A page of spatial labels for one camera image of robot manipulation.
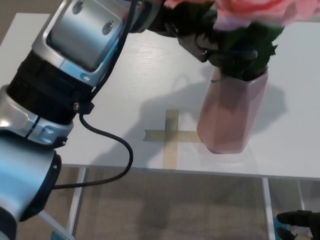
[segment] green leaf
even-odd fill
[[[224,35],[223,42],[221,43],[221,50],[228,51],[233,48],[233,46],[244,38],[247,34],[246,28],[239,28],[237,30],[230,31]]]

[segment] beige carpet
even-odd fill
[[[50,13],[59,0],[0,0],[0,43],[16,13]],[[59,183],[77,179],[64,168]],[[88,180],[116,174],[91,169]],[[52,192],[46,211],[67,224],[72,190]],[[49,240],[39,217],[20,224],[18,240]],[[265,240],[261,180],[131,171],[112,184],[86,188],[77,240]]]

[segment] table top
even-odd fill
[[[12,80],[47,17],[16,15],[0,46],[1,85]],[[167,167],[164,143],[145,140],[146,130],[165,129],[168,110],[178,111],[179,131],[196,131],[214,69],[198,62],[176,39],[149,31],[128,37],[110,79],[94,99],[93,112],[85,119],[127,140],[137,169],[318,179],[320,24],[295,23],[277,42],[261,108],[240,154],[213,154],[202,143],[178,142],[176,157],[169,157],[174,167]],[[121,144],[89,132],[78,118],[74,124],[67,145],[57,150],[64,164],[126,166],[128,152]]]

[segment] masking tape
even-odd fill
[[[167,110],[164,130],[146,130],[144,141],[164,142],[162,167],[176,170],[178,143],[201,143],[196,131],[179,131],[179,110]]]

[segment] rose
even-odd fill
[[[320,14],[320,0],[216,0],[214,29],[230,31],[252,22],[285,27]]]
[[[194,3],[194,4],[203,4],[206,2],[215,2],[215,0],[166,0],[164,5],[168,8],[174,9],[177,5],[181,3]]]

